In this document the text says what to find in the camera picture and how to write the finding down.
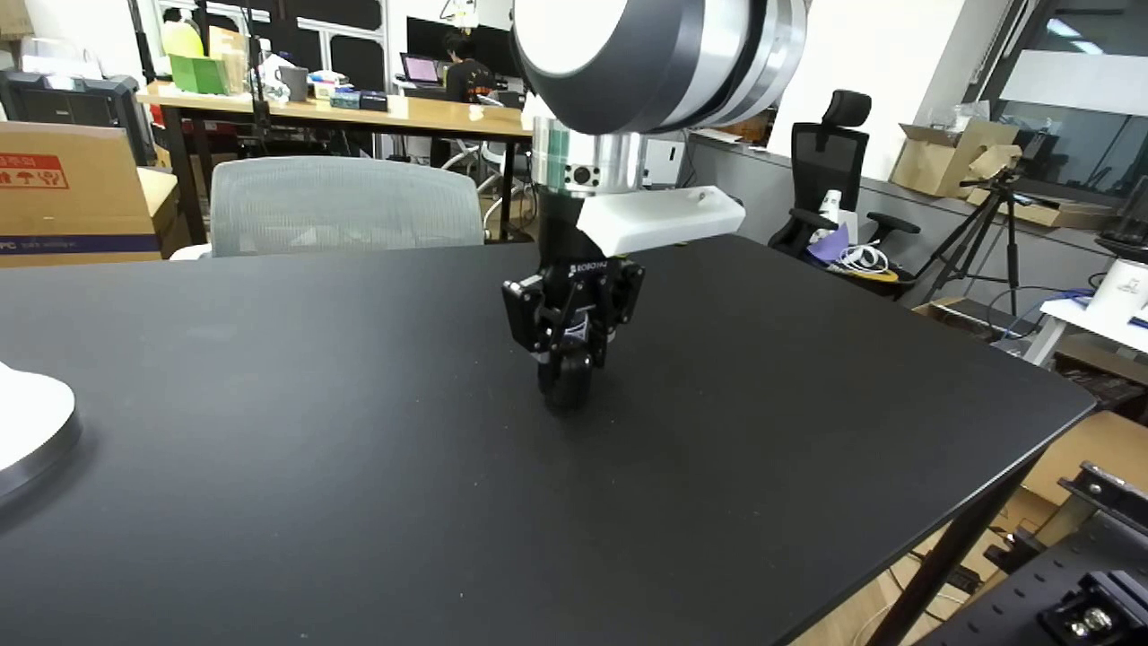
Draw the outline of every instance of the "ceiling light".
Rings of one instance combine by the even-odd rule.
[[[1100,45],[1096,45],[1092,40],[1073,40],[1072,44],[1076,45],[1077,49],[1080,49],[1085,54],[1103,54],[1104,53],[1104,50],[1100,48]]]
[[[1064,21],[1053,18],[1048,21],[1048,31],[1062,38],[1080,38],[1080,32],[1072,29]]]

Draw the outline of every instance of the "bolt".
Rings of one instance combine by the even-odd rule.
[[[1094,632],[1112,630],[1112,617],[1100,608],[1088,608],[1084,612],[1084,624]]]

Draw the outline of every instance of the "camera tripod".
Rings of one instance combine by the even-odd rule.
[[[953,232],[945,239],[944,242],[937,247],[937,250],[929,256],[929,260],[925,262],[924,266],[917,271],[914,279],[920,279],[922,275],[929,271],[933,262],[940,259],[944,260],[944,265],[937,277],[933,279],[932,286],[929,287],[929,293],[925,294],[923,303],[931,302],[933,295],[945,285],[952,282],[953,280],[963,280],[965,278],[974,278],[977,280],[988,280],[992,282],[1006,282],[1008,283],[1011,293],[1011,311],[1016,316],[1016,288],[1021,285],[1019,278],[1019,259],[1016,246],[1016,194],[1013,192],[1013,184],[1016,181],[1018,174],[1013,169],[1003,169],[995,176],[979,181],[961,181],[961,186],[978,186],[988,190],[988,197],[982,202],[975,211],[972,211],[964,221],[960,224]],[[1008,226],[1008,277],[999,278],[995,275],[982,275],[978,273],[970,273],[969,270],[972,267],[972,260],[976,259],[977,254],[980,252],[980,247],[985,241],[985,236],[988,234],[988,229],[992,227],[993,218],[996,216],[1001,203],[1008,204],[1008,212],[1004,216],[1006,224]],[[956,243],[956,249],[952,255],[946,255],[949,248]]]

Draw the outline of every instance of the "laptop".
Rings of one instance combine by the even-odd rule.
[[[400,54],[400,57],[403,61],[403,73],[406,75],[406,80],[416,85],[442,85],[442,78],[439,76],[439,61],[406,53]]]

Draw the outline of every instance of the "black chair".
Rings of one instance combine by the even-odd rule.
[[[821,123],[794,123],[792,165],[794,204],[790,220],[769,239],[769,246],[793,257],[806,257],[809,236],[819,228],[836,229],[837,224],[819,215],[829,190],[841,192],[840,208],[856,212],[861,192],[861,165],[869,135],[856,127],[869,118],[872,99],[867,94],[838,89]],[[879,248],[893,231],[916,234],[921,227],[899,217],[870,212],[877,231],[869,239]],[[913,274],[890,260],[895,281],[876,280],[851,273],[836,273],[871,291],[898,298],[915,283]]]

